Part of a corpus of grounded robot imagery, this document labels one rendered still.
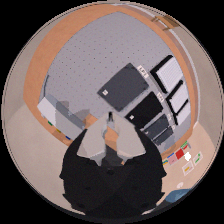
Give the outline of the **white button panel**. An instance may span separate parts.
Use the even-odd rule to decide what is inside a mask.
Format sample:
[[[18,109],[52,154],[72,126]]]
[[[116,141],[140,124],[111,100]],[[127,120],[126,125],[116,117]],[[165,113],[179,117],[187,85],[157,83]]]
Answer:
[[[37,108],[41,112],[43,118],[48,119],[48,123],[55,126],[59,133],[66,135],[67,139],[73,141],[77,136],[84,130],[85,124],[68,112],[61,104],[59,104],[50,94],[45,96],[45,85],[44,94],[42,100],[37,105]],[[52,123],[52,124],[51,124]],[[58,130],[59,129],[59,130]]]

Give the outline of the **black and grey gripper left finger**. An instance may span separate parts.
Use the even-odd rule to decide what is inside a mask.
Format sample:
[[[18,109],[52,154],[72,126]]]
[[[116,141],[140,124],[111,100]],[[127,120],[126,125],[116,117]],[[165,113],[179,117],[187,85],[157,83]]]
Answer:
[[[89,160],[95,160],[97,165],[101,166],[102,158],[106,156],[105,134],[110,117],[108,111],[84,129],[70,144],[63,158],[62,171],[59,175],[61,179],[64,180],[65,175],[72,168],[89,165]]]

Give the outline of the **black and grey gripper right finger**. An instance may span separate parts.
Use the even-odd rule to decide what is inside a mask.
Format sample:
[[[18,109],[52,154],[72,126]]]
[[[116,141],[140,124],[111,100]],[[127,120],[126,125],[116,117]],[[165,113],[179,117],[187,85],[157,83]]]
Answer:
[[[161,154],[153,143],[138,127],[134,127],[128,121],[111,112],[111,120],[114,123],[114,130],[119,136],[116,140],[118,157],[133,159],[134,164],[143,164],[157,170],[161,178],[167,175],[163,167]]]

